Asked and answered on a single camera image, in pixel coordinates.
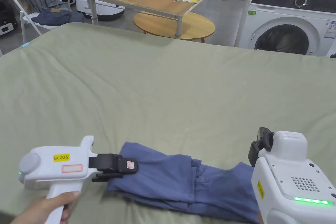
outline round wooden table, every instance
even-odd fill
[[[143,33],[174,38],[176,32],[176,20],[164,18],[156,14],[137,13],[134,16],[134,23],[143,30]],[[181,40],[200,39],[205,43],[204,38],[209,37],[215,31],[215,25],[206,17],[189,12],[182,18]]]

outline dial knob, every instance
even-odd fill
[[[307,5],[307,0],[295,0],[295,6],[297,8],[302,8]]]
[[[21,173],[30,173],[39,167],[41,163],[41,158],[36,153],[28,153],[25,155],[20,162],[19,168]]]

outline washing machine control panel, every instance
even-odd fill
[[[252,0],[252,3],[336,13],[336,0]]]

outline gripper handle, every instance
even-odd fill
[[[73,192],[73,191],[81,191],[83,186],[83,180],[72,181],[72,182],[63,182],[57,183],[55,182],[49,188],[49,192],[47,194],[47,198],[54,198],[62,193]],[[64,210],[64,206],[56,208],[52,213],[48,216],[45,224],[59,224],[62,217],[62,212]]]

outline human hand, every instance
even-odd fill
[[[41,199],[30,205],[23,213],[17,216],[11,224],[44,224],[49,214],[58,207],[70,204],[78,198],[80,192],[63,193],[55,198]],[[60,224],[68,224],[71,211],[65,209]]]
[[[259,218],[259,223],[264,224],[264,221],[262,219],[262,215],[260,214],[260,212],[258,213],[258,218]]]

